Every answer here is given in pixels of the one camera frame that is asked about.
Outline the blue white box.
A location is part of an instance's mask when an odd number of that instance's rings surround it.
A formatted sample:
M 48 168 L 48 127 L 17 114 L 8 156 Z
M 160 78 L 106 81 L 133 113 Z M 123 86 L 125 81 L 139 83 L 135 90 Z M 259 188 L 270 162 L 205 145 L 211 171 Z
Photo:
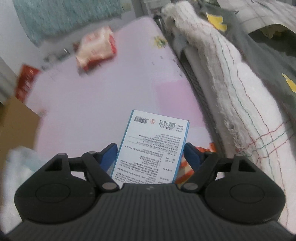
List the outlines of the blue white box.
M 120 144 L 112 179 L 119 185 L 174 183 L 189 121 L 133 110 Z

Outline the white knotted plastic bag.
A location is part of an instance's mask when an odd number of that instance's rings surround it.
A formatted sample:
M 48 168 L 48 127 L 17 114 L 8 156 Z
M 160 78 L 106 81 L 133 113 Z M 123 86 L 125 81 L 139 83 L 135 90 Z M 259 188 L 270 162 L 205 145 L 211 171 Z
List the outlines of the white knotted plastic bag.
M 19 146 L 9 150 L 1 181 L 1 230 L 5 234 L 22 221 L 14 203 L 17 189 L 45 162 L 32 149 Z

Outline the orange striped knotted cloth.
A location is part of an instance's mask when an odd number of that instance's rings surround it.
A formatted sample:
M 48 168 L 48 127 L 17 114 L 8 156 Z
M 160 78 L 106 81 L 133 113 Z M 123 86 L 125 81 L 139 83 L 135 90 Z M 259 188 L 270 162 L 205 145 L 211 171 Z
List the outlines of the orange striped knotted cloth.
M 196 146 L 195 148 L 202 153 L 216 152 L 216 146 L 214 143 L 210 143 L 208 148 L 203 148 L 198 146 Z M 194 170 L 191 168 L 191 166 L 189 165 L 185 157 L 182 156 L 179 170 L 177 173 L 177 178 L 175 180 L 175 184 L 180 186 L 181 184 L 185 183 L 193 174 L 194 174 Z

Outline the white stitched quilt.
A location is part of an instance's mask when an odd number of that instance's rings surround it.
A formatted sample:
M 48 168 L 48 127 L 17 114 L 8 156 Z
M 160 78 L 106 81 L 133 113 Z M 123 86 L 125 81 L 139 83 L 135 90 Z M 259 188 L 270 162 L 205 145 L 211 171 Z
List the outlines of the white stitched quilt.
M 295 223 L 295 132 L 262 81 L 243 61 L 239 51 L 188 1 L 162 10 L 168 27 L 175 27 L 192 45 L 217 96 L 230 144 L 259 166 L 286 195 L 280 222 Z

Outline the pink table mat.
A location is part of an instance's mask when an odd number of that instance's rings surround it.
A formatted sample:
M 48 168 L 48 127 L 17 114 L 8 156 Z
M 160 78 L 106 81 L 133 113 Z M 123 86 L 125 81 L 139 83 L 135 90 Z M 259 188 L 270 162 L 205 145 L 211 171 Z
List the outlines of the pink table mat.
M 117 54 L 90 73 L 70 57 L 39 75 L 26 105 L 40 114 L 35 149 L 44 160 L 120 147 L 133 110 L 188 120 L 186 142 L 213 142 L 201 106 L 154 20 L 142 17 L 114 33 Z

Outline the brown cardboard box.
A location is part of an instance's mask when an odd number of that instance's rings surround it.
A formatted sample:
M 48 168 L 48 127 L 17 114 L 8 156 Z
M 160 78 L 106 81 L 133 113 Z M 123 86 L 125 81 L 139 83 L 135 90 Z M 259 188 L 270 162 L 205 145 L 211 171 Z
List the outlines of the brown cardboard box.
M 40 117 L 15 97 L 1 107 L 1 169 L 9 150 L 34 147 L 39 121 Z

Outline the red snack bag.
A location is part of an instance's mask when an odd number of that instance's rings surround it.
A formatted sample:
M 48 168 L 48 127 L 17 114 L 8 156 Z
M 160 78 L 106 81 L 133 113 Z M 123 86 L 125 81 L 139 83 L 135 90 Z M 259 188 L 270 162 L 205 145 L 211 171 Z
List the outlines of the red snack bag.
M 39 69 L 32 66 L 25 64 L 22 65 L 17 78 L 17 85 L 15 89 L 15 97 L 22 103 L 25 102 L 27 95 L 31 90 L 31 87 L 40 72 L 41 71 Z

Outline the grey blanket yellow patches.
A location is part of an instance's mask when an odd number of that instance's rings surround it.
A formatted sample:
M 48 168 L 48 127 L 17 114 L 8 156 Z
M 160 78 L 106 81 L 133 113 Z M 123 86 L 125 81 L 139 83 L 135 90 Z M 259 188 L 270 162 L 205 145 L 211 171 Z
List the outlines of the grey blanket yellow patches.
M 285 47 L 276 47 L 273 40 L 262 34 L 252 39 L 242 27 L 233 11 L 211 4 L 199 3 L 195 7 L 198 15 L 221 16 L 227 25 L 220 31 L 243 55 L 252 71 L 262 80 L 267 90 L 276 99 L 292 121 L 295 121 L 295 56 Z

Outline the pink red wet wipes pack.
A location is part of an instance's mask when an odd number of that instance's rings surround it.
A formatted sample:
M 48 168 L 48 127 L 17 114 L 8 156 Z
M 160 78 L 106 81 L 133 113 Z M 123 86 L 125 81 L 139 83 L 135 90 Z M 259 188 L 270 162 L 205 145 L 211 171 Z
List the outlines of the pink red wet wipes pack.
M 101 27 L 85 35 L 75 52 L 79 70 L 89 71 L 100 62 L 117 54 L 114 33 L 109 26 Z

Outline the teal floral hanging cloth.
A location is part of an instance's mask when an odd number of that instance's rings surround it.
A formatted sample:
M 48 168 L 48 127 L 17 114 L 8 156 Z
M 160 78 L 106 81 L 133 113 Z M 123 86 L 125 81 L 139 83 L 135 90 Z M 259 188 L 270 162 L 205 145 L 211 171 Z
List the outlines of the teal floral hanging cloth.
M 35 46 L 89 23 L 118 17 L 121 1 L 13 1 L 23 30 Z

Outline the checked pink grey sheet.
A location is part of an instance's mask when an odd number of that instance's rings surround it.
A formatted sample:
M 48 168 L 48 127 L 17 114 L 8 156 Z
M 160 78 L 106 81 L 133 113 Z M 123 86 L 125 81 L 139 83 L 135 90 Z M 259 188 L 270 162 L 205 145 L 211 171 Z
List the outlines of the checked pink grey sheet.
M 247 33 L 281 25 L 295 32 L 295 6 L 281 1 L 217 1 L 223 9 L 233 11 Z

